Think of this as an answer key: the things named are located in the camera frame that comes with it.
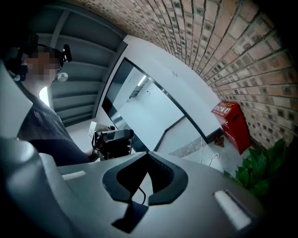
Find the dark t-shirt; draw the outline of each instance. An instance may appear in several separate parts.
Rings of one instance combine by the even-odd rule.
[[[88,163],[89,158],[70,138],[59,116],[21,83],[19,88],[33,103],[19,131],[40,153],[51,155],[57,166]]]

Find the bright light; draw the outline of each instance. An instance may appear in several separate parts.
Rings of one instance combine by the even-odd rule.
[[[39,93],[39,98],[41,99],[41,101],[45,103],[45,105],[50,107],[50,104],[48,102],[48,96],[47,96],[47,87],[44,87],[43,89],[41,89]]]
[[[146,75],[144,75],[141,79],[141,81],[138,83],[138,86],[140,86],[142,84],[142,82],[144,81],[144,79],[146,78]]]

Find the person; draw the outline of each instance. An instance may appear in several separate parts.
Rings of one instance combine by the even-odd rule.
[[[39,98],[40,91],[50,87],[61,70],[58,53],[56,49],[37,46],[25,59],[26,79],[18,82],[18,86],[33,106],[20,128],[18,138],[29,141],[38,152],[51,155],[57,166],[93,162],[99,154],[95,150],[82,152],[71,139],[60,117]],[[122,156],[129,154],[127,146],[122,151]]]

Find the green plant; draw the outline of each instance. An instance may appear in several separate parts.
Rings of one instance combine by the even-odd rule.
[[[226,171],[223,173],[261,198],[268,193],[270,184],[277,177],[289,150],[284,140],[280,139],[272,148],[261,154],[251,148],[249,151],[251,154],[243,160],[242,167],[238,167],[235,178]]]

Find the red fire extinguisher box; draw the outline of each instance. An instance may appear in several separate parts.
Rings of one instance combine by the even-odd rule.
[[[226,137],[236,147],[239,154],[250,147],[250,134],[237,103],[220,102],[211,112],[215,114]]]

